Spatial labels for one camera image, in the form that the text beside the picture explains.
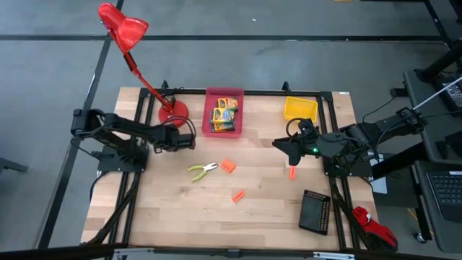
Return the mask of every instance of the wooden table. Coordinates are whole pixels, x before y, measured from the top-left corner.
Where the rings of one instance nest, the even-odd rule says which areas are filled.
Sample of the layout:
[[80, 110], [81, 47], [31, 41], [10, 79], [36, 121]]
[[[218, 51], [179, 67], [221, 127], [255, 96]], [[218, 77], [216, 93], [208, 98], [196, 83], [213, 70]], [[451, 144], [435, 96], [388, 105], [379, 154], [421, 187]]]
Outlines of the wooden table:
[[[134, 118], [140, 88], [122, 87], [115, 112]], [[333, 92], [339, 127], [355, 123], [348, 92]], [[189, 108], [197, 128], [195, 150], [149, 154], [148, 167], [141, 175], [130, 246], [178, 246], [197, 248], [260, 248], [291, 250], [338, 250], [334, 214], [330, 214], [328, 235], [298, 228], [304, 189], [330, 196], [328, 178], [321, 159], [304, 157], [290, 180], [287, 156], [271, 146], [285, 137], [285, 97], [245, 96], [243, 133], [239, 139], [207, 138], [201, 133], [204, 95], [176, 95]], [[152, 125], [158, 124], [160, 102], [154, 103]], [[328, 106], [324, 106], [331, 130]], [[144, 109], [141, 118], [145, 118]], [[180, 132], [187, 133], [185, 126]], [[225, 158], [237, 164], [232, 174], [217, 168], [202, 180], [191, 183], [197, 173], [191, 165], [220, 163]], [[378, 219], [370, 186], [351, 177], [353, 206], [361, 206]], [[88, 241], [111, 216], [121, 173], [109, 173], [96, 185], [82, 242]], [[239, 190], [245, 196], [238, 203], [231, 198]], [[117, 241], [125, 223], [121, 217]], [[352, 246], [349, 225], [343, 216], [346, 244]]]

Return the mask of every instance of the yellow plastic bin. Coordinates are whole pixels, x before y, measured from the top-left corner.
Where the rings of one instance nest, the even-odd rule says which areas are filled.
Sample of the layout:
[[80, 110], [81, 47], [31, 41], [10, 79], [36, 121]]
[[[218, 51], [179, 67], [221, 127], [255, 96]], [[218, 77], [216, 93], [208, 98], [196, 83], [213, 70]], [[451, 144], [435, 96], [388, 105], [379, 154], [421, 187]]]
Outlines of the yellow plastic bin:
[[311, 118], [314, 123], [318, 119], [318, 103], [297, 97], [286, 97], [284, 117], [287, 120], [293, 118]]

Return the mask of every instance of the pink plastic bin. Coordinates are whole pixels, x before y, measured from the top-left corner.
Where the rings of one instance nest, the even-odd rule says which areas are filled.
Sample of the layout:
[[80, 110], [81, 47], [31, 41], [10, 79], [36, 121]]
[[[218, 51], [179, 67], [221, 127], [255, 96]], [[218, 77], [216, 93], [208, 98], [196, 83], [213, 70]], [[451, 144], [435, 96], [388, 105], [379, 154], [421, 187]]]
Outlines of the pink plastic bin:
[[[234, 114], [234, 131], [212, 133], [210, 128], [210, 113], [215, 108], [218, 98], [237, 97], [237, 112]], [[244, 89], [234, 87], [207, 87], [205, 92], [204, 115], [202, 117], [202, 132], [206, 137], [239, 138], [243, 132]]]

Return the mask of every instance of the gray floor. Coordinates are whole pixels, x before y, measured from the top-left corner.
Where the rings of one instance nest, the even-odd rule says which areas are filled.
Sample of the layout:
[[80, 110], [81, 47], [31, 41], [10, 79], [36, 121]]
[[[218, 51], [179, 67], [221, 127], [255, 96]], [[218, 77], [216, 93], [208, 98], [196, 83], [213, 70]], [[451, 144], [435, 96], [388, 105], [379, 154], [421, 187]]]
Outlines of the gray floor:
[[[3, 1], [0, 34], [104, 34], [99, 1]], [[433, 1], [440, 18], [458, 34], [462, 27], [446, 1]], [[330, 0], [125, 0], [123, 11], [150, 23], [150, 35], [437, 35], [423, 4]], [[103, 42], [0, 41], [0, 157], [29, 165], [26, 174], [0, 176], [0, 251], [32, 248], [69, 146], [71, 112], [85, 99]], [[402, 72], [424, 67], [446, 47], [427, 43], [327, 43], [272, 41], [143, 41], [132, 54], [154, 85], [231, 86], [350, 91], [357, 118], [389, 99]], [[93, 108], [111, 111], [121, 86], [139, 87], [114, 45], [110, 47]], [[370, 117], [394, 113], [393, 101]], [[380, 147], [397, 152], [419, 137]], [[84, 148], [98, 144], [85, 141]], [[79, 242], [96, 161], [79, 153], [51, 246]], [[398, 236], [400, 251], [462, 259], [417, 243], [417, 223], [406, 209], [378, 205], [380, 221]], [[162, 256], [178, 260], [184, 256]]]

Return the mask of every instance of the orange foam block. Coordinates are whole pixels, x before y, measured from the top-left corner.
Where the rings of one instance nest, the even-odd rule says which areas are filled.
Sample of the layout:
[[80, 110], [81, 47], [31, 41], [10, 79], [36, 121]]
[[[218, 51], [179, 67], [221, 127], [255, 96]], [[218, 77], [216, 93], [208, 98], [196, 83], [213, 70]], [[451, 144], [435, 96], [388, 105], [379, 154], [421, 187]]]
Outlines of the orange foam block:
[[228, 173], [232, 173], [234, 169], [236, 169], [236, 164], [234, 164], [233, 162], [231, 162], [230, 160], [226, 159], [222, 162], [222, 164], [220, 165], [220, 167], [227, 171]]
[[294, 180], [295, 179], [295, 166], [290, 166], [289, 169], [289, 179]]
[[244, 191], [239, 191], [236, 196], [232, 198], [234, 202], [238, 202], [240, 199], [244, 197], [245, 192]]

